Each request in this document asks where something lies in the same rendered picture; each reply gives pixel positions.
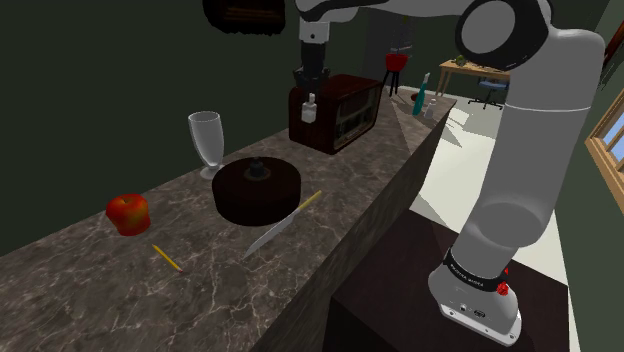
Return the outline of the small white bottle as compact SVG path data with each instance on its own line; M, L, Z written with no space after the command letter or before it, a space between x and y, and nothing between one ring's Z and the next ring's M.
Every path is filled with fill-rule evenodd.
M313 93L308 94L307 100L301 106L301 120L305 123L311 124L316 120L317 105L315 102L315 95Z

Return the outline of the dark wooden radio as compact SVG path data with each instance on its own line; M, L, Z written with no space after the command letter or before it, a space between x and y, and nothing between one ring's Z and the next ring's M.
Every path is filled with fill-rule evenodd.
M289 138L334 155L369 131L375 124L383 84L347 74L330 77L315 94L316 120L301 120L308 94L299 87L289 94Z

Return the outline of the red bowl on black stand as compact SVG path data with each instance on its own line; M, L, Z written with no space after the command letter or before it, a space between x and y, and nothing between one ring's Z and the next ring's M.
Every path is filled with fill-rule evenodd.
M386 73L383 78L383 83L386 83L388 77L392 76L389 85L390 96L398 93L400 72L405 67L407 61L408 56L405 54L388 53L385 56Z

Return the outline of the teal bottle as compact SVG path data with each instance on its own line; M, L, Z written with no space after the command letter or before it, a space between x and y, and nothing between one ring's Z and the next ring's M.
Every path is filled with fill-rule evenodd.
M418 94L414 100L414 106L413 106L413 110L412 110L412 115L413 116L417 116L420 114L421 110L422 110L422 106L424 104L424 99L426 97L426 87L428 84L428 80L430 77L430 73L426 73L424 75L423 81L421 83L420 89L418 91Z

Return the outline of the clear tall drinking glass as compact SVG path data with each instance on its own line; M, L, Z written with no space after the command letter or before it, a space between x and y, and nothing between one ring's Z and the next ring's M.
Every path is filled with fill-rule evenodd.
M192 140L204 163L200 175L212 180L223 167L224 135L221 116L214 111L200 111L188 117Z

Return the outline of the dark brown round lidded pot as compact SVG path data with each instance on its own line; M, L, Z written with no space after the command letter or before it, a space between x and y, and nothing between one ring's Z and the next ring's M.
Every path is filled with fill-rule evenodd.
M301 175L289 162L248 157L229 163L212 180L215 206L226 220L243 226L279 222L299 204Z

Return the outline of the light wooden desk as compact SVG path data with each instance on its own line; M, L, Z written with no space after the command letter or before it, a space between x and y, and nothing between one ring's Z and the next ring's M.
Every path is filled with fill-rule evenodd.
M443 96L446 92L450 77L453 74L463 74L477 77L486 77L497 80L508 80L510 73L506 71L500 71L491 67L482 67L472 62L468 62L463 66L456 64L454 60L447 60L439 65L440 79L435 92L436 96Z

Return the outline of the blue office chair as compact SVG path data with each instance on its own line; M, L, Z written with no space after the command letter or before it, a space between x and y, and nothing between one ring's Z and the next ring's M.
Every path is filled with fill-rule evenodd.
M483 109L486 109L488 105L497 107L499 110L504 108L503 105L496 103L492 99L492 95L495 91L507 91L509 89L509 82L499 82L497 80L489 80L485 77L481 77L478 81L478 85L483 88L488 89L488 94L485 98L474 98L468 101L468 104L471 103L482 103Z

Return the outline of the red apple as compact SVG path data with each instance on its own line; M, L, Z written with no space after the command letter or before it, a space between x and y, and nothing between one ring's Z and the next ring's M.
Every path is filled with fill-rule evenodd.
M122 236L136 236L151 225L148 202L139 194L123 194L112 199L106 216Z

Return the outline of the dark robot stand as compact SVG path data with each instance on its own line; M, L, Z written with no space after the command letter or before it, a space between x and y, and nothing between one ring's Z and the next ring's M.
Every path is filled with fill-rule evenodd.
M567 286L516 261L517 343L505 347L444 317L427 279L456 237L401 214L332 295L322 352L571 352Z

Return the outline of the yellow pencil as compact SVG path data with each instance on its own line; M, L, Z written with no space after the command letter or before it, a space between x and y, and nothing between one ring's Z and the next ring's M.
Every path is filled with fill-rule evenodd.
M152 244L152 247L155 251L157 251L177 272L183 273L183 269L175 263L161 248L157 245Z

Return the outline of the wooden framed window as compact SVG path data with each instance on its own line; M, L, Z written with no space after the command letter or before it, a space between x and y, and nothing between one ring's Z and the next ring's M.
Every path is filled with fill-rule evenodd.
M614 153L616 144L624 138L624 122L619 128L614 128L623 113L624 88L602 115L584 144L624 215L624 155L618 159Z

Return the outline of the dark wall picture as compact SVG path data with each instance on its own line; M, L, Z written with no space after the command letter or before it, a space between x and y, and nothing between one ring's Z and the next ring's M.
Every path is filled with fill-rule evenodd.
M280 34L285 28L285 0L202 0L209 23L224 33Z

